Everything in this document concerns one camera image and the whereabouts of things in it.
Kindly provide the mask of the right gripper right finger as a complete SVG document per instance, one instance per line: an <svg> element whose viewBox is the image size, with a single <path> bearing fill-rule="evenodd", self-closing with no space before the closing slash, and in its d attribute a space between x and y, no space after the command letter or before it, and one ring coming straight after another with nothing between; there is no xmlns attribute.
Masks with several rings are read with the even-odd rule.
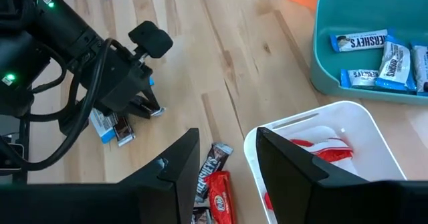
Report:
<svg viewBox="0 0 428 224"><path fill-rule="evenodd" d="M255 145L278 224L428 224L428 181L370 182L265 127Z"/></svg>

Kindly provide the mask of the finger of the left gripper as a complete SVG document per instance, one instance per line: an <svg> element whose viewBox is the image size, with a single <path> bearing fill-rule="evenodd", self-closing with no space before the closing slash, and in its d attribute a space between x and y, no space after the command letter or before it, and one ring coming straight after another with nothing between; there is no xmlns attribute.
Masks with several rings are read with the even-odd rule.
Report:
<svg viewBox="0 0 428 224"><path fill-rule="evenodd" d="M150 107L150 102L145 97L135 96L129 101L126 112L134 116L150 119L152 112Z"/></svg>
<svg viewBox="0 0 428 224"><path fill-rule="evenodd" d="M148 88L144 89L144 95L148 101L147 106L150 108L152 112L159 111L161 107L159 106L159 103L152 91L152 88L149 86Z"/></svg>

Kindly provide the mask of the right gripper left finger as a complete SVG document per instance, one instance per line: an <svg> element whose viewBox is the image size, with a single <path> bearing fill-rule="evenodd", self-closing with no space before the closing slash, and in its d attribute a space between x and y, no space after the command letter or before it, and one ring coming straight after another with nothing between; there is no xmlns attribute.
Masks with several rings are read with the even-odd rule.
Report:
<svg viewBox="0 0 428 224"><path fill-rule="evenodd" d="M0 185L0 224L190 224L198 128L115 184Z"/></svg>

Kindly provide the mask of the brown Hershey's chocolate bar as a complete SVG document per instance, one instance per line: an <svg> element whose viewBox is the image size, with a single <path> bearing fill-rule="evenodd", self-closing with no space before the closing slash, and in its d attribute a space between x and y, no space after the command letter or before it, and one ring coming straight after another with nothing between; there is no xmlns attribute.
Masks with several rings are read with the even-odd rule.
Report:
<svg viewBox="0 0 428 224"><path fill-rule="evenodd" d="M191 224L214 224L210 209L208 207L194 207Z"/></svg>
<svg viewBox="0 0 428 224"><path fill-rule="evenodd" d="M141 107L144 108L144 111L150 116L161 116L165 113L166 108L165 107L160 107L158 104L156 103L152 103L152 102L148 102L146 100L144 100L141 104Z"/></svg>
<svg viewBox="0 0 428 224"><path fill-rule="evenodd" d="M214 172L222 171L228 157L232 153L233 149L225 143L215 142L211 145L207 158L199 171L195 196L196 203L203 203L207 198L208 186L205 178Z"/></svg>
<svg viewBox="0 0 428 224"><path fill-rule="evenodd" d="M124 116L118 117L113 129L119 147L124 146L136 138L131 125L129 125L128 119Z"/></svg>

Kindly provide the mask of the red Kit Kat candy bar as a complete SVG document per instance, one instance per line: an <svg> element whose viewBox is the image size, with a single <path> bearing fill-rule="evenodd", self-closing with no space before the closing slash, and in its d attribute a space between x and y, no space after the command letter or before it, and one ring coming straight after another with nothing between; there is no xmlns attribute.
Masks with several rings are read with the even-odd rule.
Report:
<svg viewBox="0 0 428 224"><path fill-rule="evenodd" d="M233 206L230 173L217 171L205 178L209 208L217 224L237 224Z"/></svg>
<svg viewBox="0 0 428 224"><path fill-rule="evenodd" d="M292 143L332 164L350 163L353 150L327 126L316 126L292 134Z"/></svg>
<svg viewBox="0 0 428 224"><path fill-rule="evenodd" d="M268 193L264 193L263 199L264 199L264 202L265 202L265 205L266 205L267 209L273 211L274 208L272 206L272 202L271 202L269 194Z"/></svg>

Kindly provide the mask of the white plastic bin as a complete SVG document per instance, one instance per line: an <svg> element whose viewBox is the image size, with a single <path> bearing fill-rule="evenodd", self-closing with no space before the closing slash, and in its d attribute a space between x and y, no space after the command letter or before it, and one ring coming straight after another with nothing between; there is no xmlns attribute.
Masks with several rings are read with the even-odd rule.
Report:
<svg viewBox="0 0 428 224"><path fill-rule="evenodd" d="M369 111L356 102L335 102L276 120L254 128L244 141L245 157L252 171L268 224L278 222L274 210L267 209L263 199L267 190L257 159L255 145L257 129L265 127L288 140L292 134L316 126L333 129L353 150L350 163L333 164L334 166L370 182L405 180L405 175Z"/></svg>

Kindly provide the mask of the teal plastic bin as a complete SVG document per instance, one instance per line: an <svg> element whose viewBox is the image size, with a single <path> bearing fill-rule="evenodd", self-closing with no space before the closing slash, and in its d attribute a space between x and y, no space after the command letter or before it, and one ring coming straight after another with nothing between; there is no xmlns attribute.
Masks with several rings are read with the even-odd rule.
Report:
<svg viewBox="0 0 428 224"><path fill-rule="evenodd" d="M327 95L428 106L428 96L341 86L342 70L377 70L383 51L338 53L332 48L331 35L380 29L393 30L405 43L428 44L428 0L318 0L310 67L314 87Z"/></svg>

